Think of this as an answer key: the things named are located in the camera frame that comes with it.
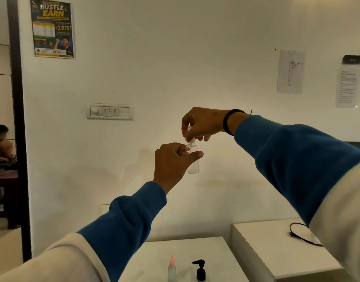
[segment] printed notice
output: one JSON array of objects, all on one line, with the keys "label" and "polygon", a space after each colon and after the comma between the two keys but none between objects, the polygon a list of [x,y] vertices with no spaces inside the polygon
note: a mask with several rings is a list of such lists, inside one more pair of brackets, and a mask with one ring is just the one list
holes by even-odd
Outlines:
[{"label": "printed notice", "polygon": [[335,105],[338,108],[356,108],[358,75],[356,70],[342,70],[338,76]]},{"label": "printed notice", "polygon": [[69,3],[30,0],[35,56],[74,59]]},{"label": "printed notice", "polygon": [[301,94],[303,91],[305,52],[281,50],[277,93]]}]

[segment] black tape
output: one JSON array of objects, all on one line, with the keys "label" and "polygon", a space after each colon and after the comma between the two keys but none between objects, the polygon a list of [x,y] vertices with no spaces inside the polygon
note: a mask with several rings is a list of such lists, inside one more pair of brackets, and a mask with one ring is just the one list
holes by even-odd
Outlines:
[{"label": "black tape", "polygon": [[345,55],[342,64],[360,64],[360,55]]}]

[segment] clear bottle with pink cap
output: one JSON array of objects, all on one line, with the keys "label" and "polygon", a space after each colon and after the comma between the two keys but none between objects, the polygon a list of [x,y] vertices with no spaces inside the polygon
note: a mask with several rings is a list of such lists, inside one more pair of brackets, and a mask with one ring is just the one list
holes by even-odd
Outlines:
[{"label": "clear bottle with pink cap", "polygon": [[168,282],[176,282],[176,266],[173,255],[171,255],[171,261],[168,266]]}]

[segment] hand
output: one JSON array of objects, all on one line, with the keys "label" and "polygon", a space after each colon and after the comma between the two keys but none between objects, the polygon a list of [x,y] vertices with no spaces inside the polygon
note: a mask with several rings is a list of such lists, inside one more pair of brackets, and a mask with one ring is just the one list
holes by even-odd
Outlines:
[{"label": "hand", "polygon": [[[223,120],[230,110],[215,110],[211,108],[192,108],[183,118],[181,123],[182,136],[190,141],[192,138],[205,141],[210,139],[211,135],[224,132]],[[228,127],[232,134],[235,133],[239,124],[248,117],[244,113],[234,113],[228,119]]]},{"label": "hand", "polygon": [[168,192],[182,179],[188,167],[204,154],[196,151],[189,154],[185,144],[164,144],[155,151],[155,172],[153,182]]}]

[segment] white counter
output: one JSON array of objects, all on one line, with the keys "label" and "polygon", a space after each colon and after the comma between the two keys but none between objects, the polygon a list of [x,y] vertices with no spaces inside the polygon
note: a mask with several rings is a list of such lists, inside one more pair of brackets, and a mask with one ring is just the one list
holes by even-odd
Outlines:
[{"label": "white counter", "polygon": [[176,260],[177,282],[196,282],[205,261],[207,282],[248,282],[223,237],[145,242],[131,258],[119,282],[167,282],[170,256]]},{"label": "white counter", "polygon": [[[233,225],[231,250],[250,282],[272,282],[284,278],[288,281],[315,281],[315,277],[323,277],[322,281],[351,281],[325,248],[288,235],[289,226],[293,222],[302,223],[302,220]],[[292,230],[311,240],[311,232],[307,227],[294,225]]]}]

